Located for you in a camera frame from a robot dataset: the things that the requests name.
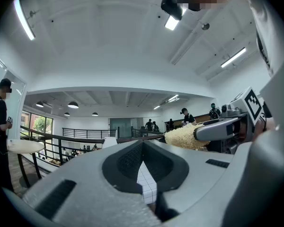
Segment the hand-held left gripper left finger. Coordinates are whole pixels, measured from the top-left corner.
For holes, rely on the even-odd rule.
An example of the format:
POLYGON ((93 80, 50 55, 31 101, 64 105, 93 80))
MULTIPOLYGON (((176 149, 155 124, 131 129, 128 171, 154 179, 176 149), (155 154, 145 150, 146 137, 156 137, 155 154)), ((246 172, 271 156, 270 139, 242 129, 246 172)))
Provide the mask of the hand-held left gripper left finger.
POLYGON ((160 227, 142 196, 115 189, 103 176, 104 160, 122 143, 84 154, 35 183, 19 198, 3 189, 12 206, 34 227, 160 227))

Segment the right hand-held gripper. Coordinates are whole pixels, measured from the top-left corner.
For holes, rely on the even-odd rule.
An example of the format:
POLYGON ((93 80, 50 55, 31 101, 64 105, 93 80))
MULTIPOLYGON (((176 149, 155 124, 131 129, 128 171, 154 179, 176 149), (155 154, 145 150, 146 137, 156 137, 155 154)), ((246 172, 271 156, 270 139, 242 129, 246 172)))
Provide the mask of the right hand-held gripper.
POLYGON ((240 144, 252 141, 259 118, 267 118, 252 87, 222 105, 220 111, 218 119, 195 129, 196 140, 210 141, 207 145, 210 152, 234 154, 240 144))

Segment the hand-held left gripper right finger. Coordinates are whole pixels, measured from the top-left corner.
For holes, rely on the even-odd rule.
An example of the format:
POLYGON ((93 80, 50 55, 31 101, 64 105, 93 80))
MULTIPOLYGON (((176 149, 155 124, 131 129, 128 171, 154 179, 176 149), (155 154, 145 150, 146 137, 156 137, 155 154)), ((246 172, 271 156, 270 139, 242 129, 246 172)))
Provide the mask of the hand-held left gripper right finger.
POLYGON ((284 129, 267 131, 235 155, 143 142, 169 155, 158 196, 173 217, 166 226, 242 227, 272 224, 284 200, 284 129))

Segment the beige sponge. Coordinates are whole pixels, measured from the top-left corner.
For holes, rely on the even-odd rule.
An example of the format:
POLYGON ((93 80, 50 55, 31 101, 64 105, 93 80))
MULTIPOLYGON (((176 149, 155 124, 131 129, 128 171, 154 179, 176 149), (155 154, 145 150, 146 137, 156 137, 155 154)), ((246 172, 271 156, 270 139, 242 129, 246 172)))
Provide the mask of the beige sponge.
POLYGON ((199 141, 194 137, 194 131, 203 124, 187 124, 178 129, 164 133, 164 138, 167 144, 180 148, 200 150, 210 144, 210 141, 199 141))

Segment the person's right forearm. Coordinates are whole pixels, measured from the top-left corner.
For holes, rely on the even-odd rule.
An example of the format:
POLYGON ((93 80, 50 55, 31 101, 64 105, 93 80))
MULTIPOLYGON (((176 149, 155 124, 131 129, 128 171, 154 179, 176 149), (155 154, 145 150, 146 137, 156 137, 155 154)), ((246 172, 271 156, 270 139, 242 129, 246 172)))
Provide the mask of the person's right forearm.
POLYGON ((257 121, 256 125, 255 125, 255 131, 254 131, 254 134, 253 134, 252 141, 255 141, 256 138, 259 135, 261 135, 262 133, 264 133, 266 131, 275 130, 275 129, 276 129, 276 124, 275 124, 273 117, 271 117, 271 118, 260 117, 259 120, 257 121))

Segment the white shade table lamp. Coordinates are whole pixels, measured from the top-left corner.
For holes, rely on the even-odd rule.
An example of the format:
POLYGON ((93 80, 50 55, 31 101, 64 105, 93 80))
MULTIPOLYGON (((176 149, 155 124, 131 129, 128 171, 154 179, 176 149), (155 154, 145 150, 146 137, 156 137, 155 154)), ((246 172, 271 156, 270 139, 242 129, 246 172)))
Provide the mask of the white shade table lamp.
POLYGON ((104 138, 104 142, 102 144, 102 149, 117 145, 117 140, 115 137, 106 137, 104 138))

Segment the white grid-print tablecloth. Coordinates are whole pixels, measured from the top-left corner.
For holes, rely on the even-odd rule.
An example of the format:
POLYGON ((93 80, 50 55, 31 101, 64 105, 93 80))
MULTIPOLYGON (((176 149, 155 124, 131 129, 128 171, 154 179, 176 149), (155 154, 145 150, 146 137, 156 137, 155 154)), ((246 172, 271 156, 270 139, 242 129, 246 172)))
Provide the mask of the white grid-print tablecloth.
POLYGON ((157 183, 142 162, 138 171, 137 183, 142 186, 142 197, 146 204, 155 203, 157 198, 157 183))

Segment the black railing with wooden handrail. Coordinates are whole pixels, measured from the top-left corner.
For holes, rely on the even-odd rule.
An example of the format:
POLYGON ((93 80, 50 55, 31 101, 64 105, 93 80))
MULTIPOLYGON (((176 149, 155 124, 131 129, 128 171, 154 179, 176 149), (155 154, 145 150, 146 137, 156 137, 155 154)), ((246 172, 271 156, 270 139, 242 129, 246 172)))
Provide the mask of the black railing with wooden handrail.
MULTIPOLYGON (((42 132, 37 132, 35 130, 29 129, 29 128, 25 128, 22 127, 23 129, 30 131, 30 132, 34 132, 37 134, 42 135, 42 137, 33 137, 32 135, 30 136, 25 136, 25 137, 20 137, 21 139, 24 140, 30 140, 30 141, 36 141, 36 142, 43 142, 45 145, 49 144, 52 146, 55 146, 59 149, 59 151, 51 151, 54 155, 58 154, 59 155, 59 162, 62 162, 62 148, 67 148, 70 150, 75 150, 75 147, 67 147, 67 146, 63 146, 62 145, 62 141, 69 141, 69 142, 75 142, 75 143, 80 143, 85 145, 84 148, 81 148, 80 151, 91 151, 91 148, 87 148, 87 146, 91 146, 94 144, 103 144, 104 139, 99 139, 99 140, 95 140, 95 139, 74 139, 74 138, 69 138, 69 137, 64 137, 64 136, 59 136, 59 135, 53 135, 53 134, 47 134, 47 133, 42 133, 42 132)), ((159 134, 157 132, 155 132, 154 134, 151 134, 150 131, 145 131, 145 130, 134 130, 131 129, 131 132, 134 133, 134 137, 133 138, 128 138, 128 139, 120 139, 120 138, 116 138, 117 143, 125 143, 125 142, 130 142, 132 140, 159 140, 161 138, 164 137, 163 134, 159 134)))

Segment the black metal railing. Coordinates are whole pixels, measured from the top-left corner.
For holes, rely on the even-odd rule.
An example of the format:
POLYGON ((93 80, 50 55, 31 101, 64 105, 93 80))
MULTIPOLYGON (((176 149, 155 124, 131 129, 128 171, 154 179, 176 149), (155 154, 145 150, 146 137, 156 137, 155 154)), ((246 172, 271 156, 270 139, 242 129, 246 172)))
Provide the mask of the black metal railing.
POLYGON ((105 139, 107 137, 118 138, 118 130, 83 130, 83 129, 70 129, 62 128, 62 135, 64 137, 74 139, 105 139))

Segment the long ceiling tube light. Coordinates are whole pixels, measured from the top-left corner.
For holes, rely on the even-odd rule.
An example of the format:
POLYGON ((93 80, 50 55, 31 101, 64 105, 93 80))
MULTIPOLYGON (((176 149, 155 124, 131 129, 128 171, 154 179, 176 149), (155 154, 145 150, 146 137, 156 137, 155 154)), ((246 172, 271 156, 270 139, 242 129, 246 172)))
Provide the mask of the long ceiling tube light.
POLYGON ((24 29, 26 35, 28 36, 28 38, 33 41, 35 39, 35 35, 31 29, 31 26, 29 25, 26 16, 24 14, 24 11, 22 9, 20 0, 13 0, 13 5, 14 5, 14 9, 16 11, 17 17, 22 25, 22 28, 24 29))
POLYGON ((237 52, 235 55, 230 57, 227 61, 225 61, 223 64, 221 64, 222 68, 225 68, 229 64, 233 63, 236 59, 238 59, 241 55, 243 55, 247 51, 246 48, 242 48, 239 52, 237 52))

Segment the person's light shirt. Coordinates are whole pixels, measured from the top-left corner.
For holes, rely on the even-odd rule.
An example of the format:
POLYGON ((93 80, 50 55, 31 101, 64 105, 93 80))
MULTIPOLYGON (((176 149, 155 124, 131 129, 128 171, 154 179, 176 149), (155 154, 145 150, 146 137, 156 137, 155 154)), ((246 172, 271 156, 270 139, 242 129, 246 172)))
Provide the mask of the person's light shirt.
POLYGON ((276 125, 284 128, 284 21, 268 0, 249 0, 249 4, 257 29, 257 46, 270 75, 260 94, 276 125))

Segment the round wooden table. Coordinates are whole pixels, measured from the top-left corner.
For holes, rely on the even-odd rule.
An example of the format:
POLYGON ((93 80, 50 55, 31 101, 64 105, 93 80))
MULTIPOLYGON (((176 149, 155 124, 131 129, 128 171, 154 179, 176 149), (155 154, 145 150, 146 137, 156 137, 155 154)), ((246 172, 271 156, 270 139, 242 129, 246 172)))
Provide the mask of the round wooden table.
POLYGON ((31 184, 28 180, 28 177, 26 175, 24 166, 23 166, 23 161, 22 161, 22 155, 23 154, 31 154, 33 163, 35 166, 36 174, 38 179, 41 179, 41 174, 39 171, 37 159, 36 159, 36 153, 40 152, 41 150, 44 149, 44 146, 38 142, 35 141, 29 141, 29 140, 18 140, 18 139, 7 139, 7 147, 8 151, 17 154, 18 156, 18 163, 19 167, 24 179, 24 182, 27 186, 27 188, 31 187, 31 184))

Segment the large window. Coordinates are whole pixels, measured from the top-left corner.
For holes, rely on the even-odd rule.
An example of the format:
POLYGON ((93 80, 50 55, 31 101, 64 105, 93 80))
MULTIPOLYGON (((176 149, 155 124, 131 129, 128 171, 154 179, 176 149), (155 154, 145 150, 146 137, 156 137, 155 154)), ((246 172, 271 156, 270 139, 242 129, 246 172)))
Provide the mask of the large window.
POLYGON ((27 131, 22 127, 35 130, 37 132, 52 134, 53 130, 53 118, 40 116, 38 114, 22 111, 20 121, 20 137, 30 136, 42 137, 42 135, 27 131))

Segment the rectangular ceiling panel light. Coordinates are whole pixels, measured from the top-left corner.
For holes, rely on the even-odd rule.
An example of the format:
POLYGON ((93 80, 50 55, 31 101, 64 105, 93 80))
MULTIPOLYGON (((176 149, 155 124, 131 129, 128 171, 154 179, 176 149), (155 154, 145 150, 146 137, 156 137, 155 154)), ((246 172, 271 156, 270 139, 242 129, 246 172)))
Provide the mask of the rectangular ceiling panel light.
MULTIPOLYGON (((185 6, 183 6, 182 7, 182 16, 185 14, 186 10, 187 10, 187 8, 185 6)), ((179 22, 180 22, 180 20, 176 20, 171 15, 169 15, 164 26, 165 26, 165 28, 173 31, 176 28, 176 26, 178 25, 179 22)))

